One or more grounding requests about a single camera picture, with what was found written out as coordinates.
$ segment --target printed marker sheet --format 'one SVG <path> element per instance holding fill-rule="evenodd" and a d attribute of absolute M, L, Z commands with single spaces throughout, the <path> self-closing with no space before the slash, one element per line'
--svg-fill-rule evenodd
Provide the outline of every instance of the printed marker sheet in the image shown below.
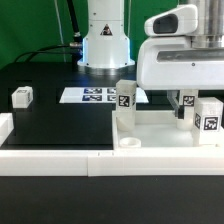
<path fill-rule="evenodd" d="M 136 102 L 148 103 L 147 96 L 141 88 L 136 90 Z M 65 88 L 60 103 L 116 103 L 116 88 Z"/>

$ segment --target round hole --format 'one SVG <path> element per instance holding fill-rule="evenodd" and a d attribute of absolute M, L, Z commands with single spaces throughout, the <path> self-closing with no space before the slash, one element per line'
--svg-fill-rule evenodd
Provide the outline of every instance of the round hole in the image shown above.
<path fill-rule="evenodd" d="M 132 137 L 122 138 L 120 140 L 120 146 L 123 148 L 141 147 L 141 141 L 138 138 L 132 138 Z"/>

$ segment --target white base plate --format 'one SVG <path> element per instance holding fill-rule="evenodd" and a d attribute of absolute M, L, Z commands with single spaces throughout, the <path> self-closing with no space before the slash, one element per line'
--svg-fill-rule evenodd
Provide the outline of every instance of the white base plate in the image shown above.
<path fill-rule="evenodd" d="M 224 175 L 224 148 L 192 147 L 190 133 L 175 130 L 171 111 L 136 112 L 144 136 L 137 129 L 132 134 L 141 139 L 141 148 L 119 147 L 119 139 L 130 133 L 117 130 L 116 112 L 112 121 L 115 150 L 0 150 L 0 175 Z M 151 125 L 154 137 L 142 124 Z"/>

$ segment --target small white block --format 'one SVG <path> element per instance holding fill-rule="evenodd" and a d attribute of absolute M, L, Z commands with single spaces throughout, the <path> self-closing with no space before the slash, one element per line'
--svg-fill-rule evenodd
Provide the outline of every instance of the small white block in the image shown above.
<path fill-rule="evenodd" d="M 196 99 L 192 129 L 194 146 L 218 144 L 222 113 L 223 103 L 216 98 Z"/>
<path fill-rule="evenodd" d="M 116 84 L 117 125 L 122 131 L 131 131 L 135 126 L 136 81 L 120 80 Z"/>
<path fill-rule="evenodd" d="M 194 105 L 198 98 L 198 90 L 180 90 L 179 105 L 184 106 L 184 119 L 177 119 L 177 128 L 183 131 L 191 131 L 193 128 Z"/>
<path fill-rule="evenodd" d="M 12 94 L 13 108 L 27 108 L 32 101 L 33 101 L 32 87 L 29 86 L 19 87 Z"/>
<path fill-rule="evenodd" d="M 11 113 L 0 114 L 0 146 L 13 130 L 13 118 Z"/>

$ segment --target black cable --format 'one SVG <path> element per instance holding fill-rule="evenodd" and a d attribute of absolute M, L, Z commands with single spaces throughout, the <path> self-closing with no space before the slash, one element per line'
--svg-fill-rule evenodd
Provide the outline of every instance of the black cable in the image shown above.
<path fill-rule="evenodd" d="M 53 49 L 58 49 L 58 48 L 67 48 L 70 47 L 70 45 L 68 44 L 63 44 L 63 45 L 53 45 L 53 46 L 49 46 L 49 47 L 43 47 L 37 51 L 35 51 L 34 53 L 32 53 L 25 62 L 29 62 L 33 57 L 35 57 L 38 53 L 38 51 L 48 51 L 48 50 L 53 50 Z"/>
<path fill-rule="evenodd" d="M 25 52 L 21 55 L 19 55 L 15 60 L 14 63 L 16 63 L 21 57 L 25 56 L 25 55 L 29 55 L 29 54 L 70 54 L 70 55 L 74 55 L 74 52 L 50 52 L 50 51 L 30 51 L 30 52 Z"/>
<path fill-rule="evenodd" d="M 69 14 L 72 22 L 72 29 L 74 31 L 74 41 L 75 42 L 82 42 L 82 36 L 79 31 L 79 26 L 76 18 L 76 13 L 74 9 L 74 4 L 72 0 L 67 0 Z"/>

